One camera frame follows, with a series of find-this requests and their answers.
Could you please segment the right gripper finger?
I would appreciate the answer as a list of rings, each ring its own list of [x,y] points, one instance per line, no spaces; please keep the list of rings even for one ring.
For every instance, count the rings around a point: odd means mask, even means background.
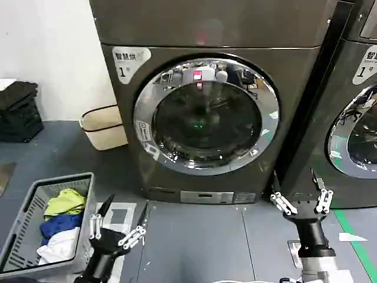
[[[333,191],[327,190],[325,187],[325,183],[321,177],[317,177],[313,168],[310,168],[311,174],[313,176],[313,182],[315,183],[317,189],[320,192],[318,197],[318,202],[315,207],[316,213],[329,213],[330,205],[333,199]]]
[[[281,194],[280,183],[277,178],[277,174],[274,171],[272,175],[272,193],[270,195],[270,201],[287,216],[297,215],[297,209]]]

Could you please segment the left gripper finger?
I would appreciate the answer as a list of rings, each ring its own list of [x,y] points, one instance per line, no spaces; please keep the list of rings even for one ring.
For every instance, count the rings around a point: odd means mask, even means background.
[[[114,200],[115,194],[109,196],[109,198],[102,203],[97,213],[90,216],[90,239],[101,238],[101,228],[103,226],[103,220]]]
[[[133,228],[123,239],[118,241],[118,246],[123,247],[123,249],[133,249],[142,239],[147,232],[147,218],[148,212],[148,202],[146,202],[144,209],[139,217],[137,225]]]

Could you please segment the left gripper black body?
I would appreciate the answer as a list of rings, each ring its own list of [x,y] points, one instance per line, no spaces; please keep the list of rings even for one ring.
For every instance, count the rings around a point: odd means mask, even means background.
[[[127,254],[123,246],[118,246],[123,237],[125,235],[121,232],[101,228],[100,239],[90,240],[94,252],[78,282],[108,282],[115,260]]]

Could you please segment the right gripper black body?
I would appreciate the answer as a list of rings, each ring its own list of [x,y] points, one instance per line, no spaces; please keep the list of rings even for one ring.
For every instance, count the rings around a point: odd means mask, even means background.
[[[329,249],[329,241],[322,229],[327,214],[316,210],[317,201],[297,201],[292,206],[297,212],[283,212],[283,217],[296,225],[300,249]]]

